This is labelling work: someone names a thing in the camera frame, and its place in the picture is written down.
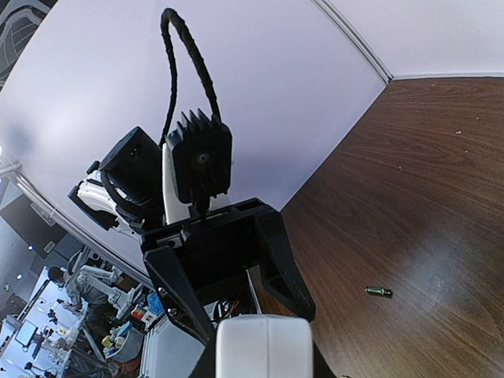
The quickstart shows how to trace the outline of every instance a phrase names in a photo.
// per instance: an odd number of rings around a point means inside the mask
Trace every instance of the person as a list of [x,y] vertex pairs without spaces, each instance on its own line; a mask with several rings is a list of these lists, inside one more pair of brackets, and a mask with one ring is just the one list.
[[72,301],[72,309],[75,311],[81,311],[82,301],[85,300],[87,302],[86,323],[90,325],[94,324],[93,328],[96,328],[97,333],[102,335],[108,334],[103,329],[103,324],[98,322],[100,316],[112,308],[112,305],[109,304],[109,297],[106,294],[88,283],[79,283],[77,280],[70,280],[72,276],[56,266],[49,268],[47,275],[56,285],[65,287]]

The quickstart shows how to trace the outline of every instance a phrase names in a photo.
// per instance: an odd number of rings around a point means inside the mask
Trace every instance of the wooden surface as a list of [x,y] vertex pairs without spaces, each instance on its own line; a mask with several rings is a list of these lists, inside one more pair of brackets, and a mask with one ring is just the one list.
[[393,82],[283,211],[335,372],[504,376],[503,200],[504,80]]

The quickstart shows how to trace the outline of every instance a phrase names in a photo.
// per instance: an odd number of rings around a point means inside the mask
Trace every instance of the debris on table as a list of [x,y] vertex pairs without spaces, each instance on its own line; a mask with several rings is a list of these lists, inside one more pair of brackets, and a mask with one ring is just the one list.
[[378,297],[392,298],[394,294],[392,290],[386,289],[385,287],[376,287],[376,286],[366,286],[365,292],[369,295],[376,295]]

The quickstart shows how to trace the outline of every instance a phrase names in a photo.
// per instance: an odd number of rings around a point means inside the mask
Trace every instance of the blue object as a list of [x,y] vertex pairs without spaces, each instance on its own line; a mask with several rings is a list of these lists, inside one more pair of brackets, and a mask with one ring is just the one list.
[[149,304],[149,311],[156,314],[156,316],[164,313],[165,309],[156,293],[152,292],[147,295],[147,303]]
[[126,323],[121,325],[121,327],[117,330],[117,336],[126,337],[131,327],[132,327],[131,321],[127,321]]

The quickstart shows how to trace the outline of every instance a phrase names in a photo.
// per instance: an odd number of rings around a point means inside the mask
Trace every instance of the computer monitor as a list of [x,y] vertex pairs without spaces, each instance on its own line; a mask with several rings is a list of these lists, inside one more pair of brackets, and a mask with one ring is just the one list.
[[23,347],[29,347],[39,328],[30,321],[24,321],[16,335],[16,341]]

